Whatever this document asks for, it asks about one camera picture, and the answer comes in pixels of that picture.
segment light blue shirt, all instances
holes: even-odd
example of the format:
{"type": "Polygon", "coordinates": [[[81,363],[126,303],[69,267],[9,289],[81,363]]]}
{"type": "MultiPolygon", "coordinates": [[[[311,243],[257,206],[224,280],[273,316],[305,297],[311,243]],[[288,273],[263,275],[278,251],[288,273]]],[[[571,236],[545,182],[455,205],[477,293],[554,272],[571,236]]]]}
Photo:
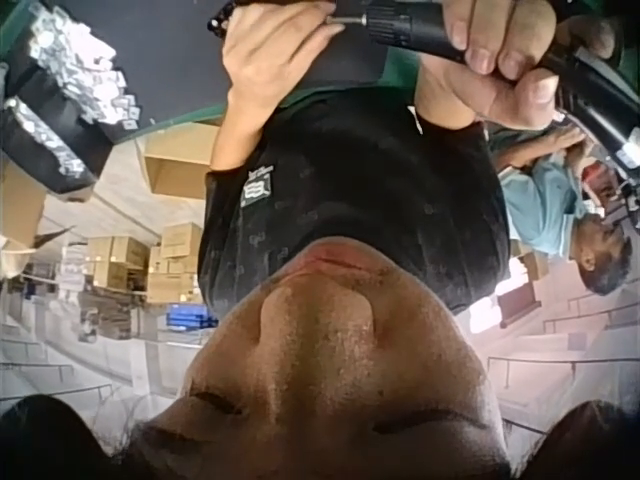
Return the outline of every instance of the light blue shirt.
{"type": "Polygon", "coordinates": [[[531,175],[515,168],[500,173],[509,237],[534,250],[569,258],[576,219],[587,213],[578,179],[553,156],[539,160],[531,175]]]}

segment blue container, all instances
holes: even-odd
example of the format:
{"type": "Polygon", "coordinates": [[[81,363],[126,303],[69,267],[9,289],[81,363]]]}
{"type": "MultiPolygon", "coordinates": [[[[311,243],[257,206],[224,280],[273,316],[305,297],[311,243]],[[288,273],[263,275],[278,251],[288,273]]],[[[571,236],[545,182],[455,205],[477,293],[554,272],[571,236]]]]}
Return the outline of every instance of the blue container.
{"type": "Polygon", "coordinates": [[[218,326],[205,305],[175,303],[167,309],[167,327],[179,330],[201,330],[218,326]]]}

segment eye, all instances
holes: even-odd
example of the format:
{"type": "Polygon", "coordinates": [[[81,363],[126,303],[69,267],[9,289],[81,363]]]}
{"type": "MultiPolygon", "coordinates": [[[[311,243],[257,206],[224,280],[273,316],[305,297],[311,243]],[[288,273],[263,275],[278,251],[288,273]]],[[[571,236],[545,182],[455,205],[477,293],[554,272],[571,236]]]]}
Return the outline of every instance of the eye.
{"type": "Polygon", "coordinates": [[[380,435],[394,435],[425,423],[442,423],[452,421],[461,421],[480,429],[489,428],[484,423],[479,422],[474,418],[470,418],[467,415],[454,412],[453,410],[428,409],[411,412],[392,420],[378,422],[373,426],[373,431],[380,435]]]}
{"type": "Polygon", "coordinates": [[[189,396],[212,405],[216,410],[224,415],[242,415],[242,409],[231,403],[226,398],[215,393],[195,391],[189,393],[189,396]]]}

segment lips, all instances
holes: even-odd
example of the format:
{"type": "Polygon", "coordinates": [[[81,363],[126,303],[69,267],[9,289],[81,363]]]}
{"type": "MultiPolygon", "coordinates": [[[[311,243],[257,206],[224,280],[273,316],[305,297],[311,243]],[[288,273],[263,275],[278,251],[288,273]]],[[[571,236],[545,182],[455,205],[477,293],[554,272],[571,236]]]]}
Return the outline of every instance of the lips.
{"type": "Polygon", "coordinates": [[[320,240],[300,252],[282,272],[289,277],[328,269],[374,273],[379,268],[379,261],[354,241],[320,240]]]}

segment metal railing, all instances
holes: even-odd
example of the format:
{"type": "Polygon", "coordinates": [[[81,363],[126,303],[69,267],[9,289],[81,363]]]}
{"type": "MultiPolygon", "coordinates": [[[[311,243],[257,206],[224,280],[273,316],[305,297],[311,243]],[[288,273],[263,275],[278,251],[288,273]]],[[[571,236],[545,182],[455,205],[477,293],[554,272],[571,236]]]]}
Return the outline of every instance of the metal railing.
{"type": "Polygon", "coordinates": [[[0,332],[5,335],[20,335],[20,327],[17,325],[9,325],[8,323],[3,323],[0,325],[0,332]]]}
{"type": "MultiPolygon", "coordinates": [[[[96,390],[98,392],[98,399],[99,401],[103,401],[104,400],[104,395],[102,394],[102,389],[103,388],[108,388],[109,389],[109,395],[113,395],[113,385],[110,383],[105,383],[103,385],[96,385],[95,387],[84,387],[84,388],[75,388],[73,390],[62,390],[60,392],[51,392],[51,393],[42,393],[42,395],[48,395],[49,397],[63,397],[65,395],[73,395],[74,393],[84,393],[84,392],[91,392],[93,390],[96,390]]],[[[13,402],[16,400],[22,400],[23,398],[25,398],[27,395],[16,395],[13,397],[1,397],[0,398],[0,402],[13,402]]]]}
{"type": "Polygon", "coordinates": [[[524,425],[522,423],[514,422],[513,420],[509,420],[508,418],[503,418],[502,422],[507,424],[509,427],[518,427],[518,428],[521,428],[523,430],[527,430],[527,431],[532,432],[532,433],[537,433],[538,435],[541,435],[541,436],[545,436],[547,434],[547,432],[545,432],[543,430],[540,430],[540,429],[535,428],[535,427],[531,427],[529,425],[524,425]]]}
{"type": "MultiPolygon", "coordinates": [[[[634,283],[638,283],[640,282],[640,277],[639,278],[634,278],[632,280],[628,280],[627,282],[625,282],[622,286],[623,287],[627,287],[629,285],[633,285],[634,283]]],[[[578,313],[580,313],[580,300],[584,300],[586,298],[592,298],[592,297],[597,297],[598,294],[597,293],[585,293],[583,295],[579,295],[577,297],[573,297],[573,298],[568,298],[567,299],[567,306],[571,303],[571,302],[577,302],[577,306],[578,306],[578,313]]]]}
{"type": "Polygon", "coordinates": [[[42,351],[42,356],[45,358],[45,360],[49,358],[47,347],[37,342],[25,342],[22,340],[10,340],[8,338],[0,338],[0,343],[8,343],[9,345],[22,345],[24,349],[24,354],[26,355],[27,360],[31,358],[31,355],[29,354],[30,347],[34,347],[34,346],[38,347],[42,351]]]}
{"type": "Polygon", "coordinates": [[[578,365],[588,364],[602,364],[602,363],[640,363],[640,358],[637,357],[620,357],[620,358],[597,358],[587,360],[533,360],[526,358],[509,358],[509,357],[488,357],[487,358],[487,372],[491,368],[492,361],[507,362],[507,372],[505,375],[505,390],[509,388],[509,375],[511,374],[511,363],[529,363],[529,364],[547,364],[547,365],[570,365],[571,366],[571,380],[576,379],[576,370],[578,365]]]}
{"type": "Polygon", "coordinates": [[[73,365],[68,364],[50,364],[50,363],[15,363],[15,362],[0,362],[0,370],[24,370],[25,368],[57,368],[58,376],[60,377],[60,383],[64,382],[64,369],[71,370],[73,375],[73,365]]]}
{"type": "Polygon", "coordinates": [[[611,325],[611,322],[613,320],[613,317],[612,317],[613,313],[626,310],[627,308],[638,307],[638,306],[640,306],[640,302],[632,303],[630,305],[624,305],[622,307],[610,308],[609,310],[602,310],[600,312],[588,313],[586,315],[573,315],[569,317],[550,318],[542,322],[542,331],[544,333],[549,333],[547,332],[547,325],[550,324],[550,325],[553,325],[553,330],[551,333],[558,333],[556,328],[556,324],[558,322],[566,322],[568,320],[581,320],[583,318],[593,318],[593,317],[597,317],[598,315],[606,315],[607,325],[611,325]]]}

